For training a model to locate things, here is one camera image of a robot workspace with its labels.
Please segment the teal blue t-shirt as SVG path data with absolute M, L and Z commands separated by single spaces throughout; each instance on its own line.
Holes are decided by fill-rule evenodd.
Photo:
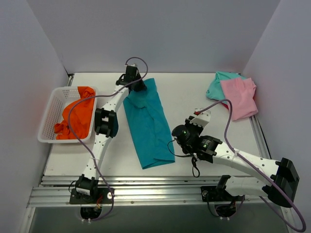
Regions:
M 154 78 L 145 91 L 131 92 L 123 101 L 130 134 L 142 169 L 175 162 L 171 129 Z

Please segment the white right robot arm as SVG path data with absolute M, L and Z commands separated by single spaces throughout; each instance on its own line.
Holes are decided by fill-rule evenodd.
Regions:
M 267 197 L 272 203 L 290 208 L 299 184 L 299 175 L 291 160 L 264 159 L 244 151 L 233 149 L 227 143 L 212 136 L 202 136 L 203 125 L 194 122 L 191 116 L 185 124 L 176 126 L 172 136 L 184 154 L 197 160 L 207 161 L 234 168 L 246 174 L 245 177 L 222 175 L 215 187 L 221 200 L 237 196 Z

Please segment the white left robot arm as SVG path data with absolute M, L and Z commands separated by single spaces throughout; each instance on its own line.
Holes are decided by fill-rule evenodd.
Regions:
M 117 111 L 130 92 L 146 89 L 137 65 L 126 65 L 125 73 L 116 81 L 114 93 L 109 96 L 108 102 L 95 110 L 95 139 L 93 148 L 88 149 L 91 157 L 84 172 L 75 183 L 75 191 L 86 203 L 94 203 L 97 200 L 100 166 L 109 143 L 119 130 Z

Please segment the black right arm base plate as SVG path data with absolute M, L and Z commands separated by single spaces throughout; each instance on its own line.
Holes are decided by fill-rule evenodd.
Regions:
M 203 202 L 242 201 L 244 196 L 233 196 L 227 192 L 226 185 L 201 186 L 201 198 Z

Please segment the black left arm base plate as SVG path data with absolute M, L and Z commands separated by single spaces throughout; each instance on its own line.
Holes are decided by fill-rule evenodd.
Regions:
M 71 190 L 70 204 L 112 204 L 112 194 L 108 188 L 99 188 L 91 196 Z

